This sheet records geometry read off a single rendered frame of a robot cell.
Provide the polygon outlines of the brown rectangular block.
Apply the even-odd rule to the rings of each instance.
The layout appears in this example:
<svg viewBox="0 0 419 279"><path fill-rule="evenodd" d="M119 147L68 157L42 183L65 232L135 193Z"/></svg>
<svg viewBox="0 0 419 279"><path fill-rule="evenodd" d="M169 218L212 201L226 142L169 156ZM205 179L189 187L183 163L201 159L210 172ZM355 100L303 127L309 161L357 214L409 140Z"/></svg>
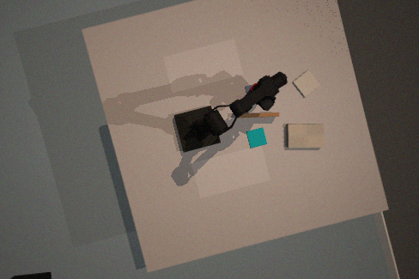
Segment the brown rectangular block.
<svg viewBox="0 0 419 279"><path fill-rule="evenodd" d="M279 117L279 112L244 113L239 118Z"/></svg>

